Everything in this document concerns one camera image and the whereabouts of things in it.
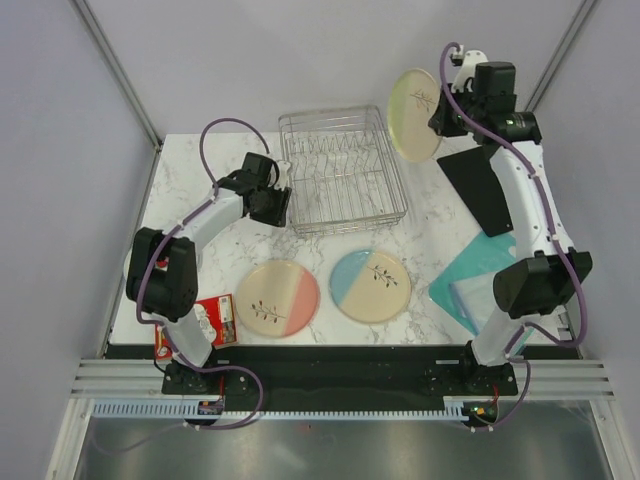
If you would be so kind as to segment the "green and cream plate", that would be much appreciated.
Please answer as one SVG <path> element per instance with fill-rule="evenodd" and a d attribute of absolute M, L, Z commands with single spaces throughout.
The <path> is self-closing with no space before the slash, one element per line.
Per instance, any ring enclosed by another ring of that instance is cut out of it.
<path fill-rule="evenodd" d="M 403 159 L 430 159 L 442 137 L 429 126 L 440 100 L 440 86 L 420 68 L 405 71 L 394 83 L 387 103 L 387 126 L 395 150 Z"/>

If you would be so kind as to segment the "metal wire dish rack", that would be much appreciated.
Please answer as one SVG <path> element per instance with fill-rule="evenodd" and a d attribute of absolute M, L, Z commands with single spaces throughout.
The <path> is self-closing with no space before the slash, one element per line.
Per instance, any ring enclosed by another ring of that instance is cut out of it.
<path fill-rule="evenodd" d="M 278 126 L 297 234 L 349 233 L 404 218 L 406 193 L 377 106 L 286 113 Z"/>

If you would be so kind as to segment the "blue and cream plate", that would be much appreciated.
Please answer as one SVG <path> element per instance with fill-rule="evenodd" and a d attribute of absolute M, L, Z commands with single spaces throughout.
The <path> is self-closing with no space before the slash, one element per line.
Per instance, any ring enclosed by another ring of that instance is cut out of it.
<path fill-rule="evenodd" d="M 336 307 L 363 324 L 380 324 L 399 316 L 408 306 L 412 286 L 403 263 L 380 250 L 361 249 L 342 257 L 329 277 Z"/>

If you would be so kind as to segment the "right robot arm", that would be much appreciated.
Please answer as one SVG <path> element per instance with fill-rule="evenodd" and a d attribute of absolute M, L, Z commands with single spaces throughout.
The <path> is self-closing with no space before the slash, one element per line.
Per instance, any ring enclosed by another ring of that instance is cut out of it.
<path fill-rule="evenodd" d="M 589 252 L 576 250 L 554 203 L 543 160 L 542 136 L 531 112 L 515 109 L 515 66 L 491 62 L 479 50 L 448 56 L 459 71 L 443 82 L 429 126 L 441 137 L 472 134 L 505 197 L 516 242 L 516 261 L 495 274 L 496 305 L 484 328 L 464 349 L 458 381 L 477 394 L 493 384 L 516 393 L 510 353 L 532 328 L 554 344 L 575 348 L 588 331 L 582 283 L 593 267 Z M 542 316 L 576 299 L 576 339 L 562 341 L 539 324 Z"/>

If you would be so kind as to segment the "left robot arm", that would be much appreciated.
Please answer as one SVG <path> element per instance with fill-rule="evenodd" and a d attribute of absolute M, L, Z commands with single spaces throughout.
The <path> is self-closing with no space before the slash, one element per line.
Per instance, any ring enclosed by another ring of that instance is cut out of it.
<path fill-rule="evenodd" d="M 271 158 L 248 153 L 241 168 L 213 183 L 193 211 L 169 229 L 139 229 L 128 254 L 125 293 L 135 304 L 137 321 L 158 327 L 169 343 L 171 362 L 163 391 L 208 393 L 219 382 L 220 367 L 209 362 L 207 339 L 194 305 L 198 296 L 198 262 L 204 247 L 245 217 L 282 228 L 291 196 L 278 188 L 280 169 Z"/>

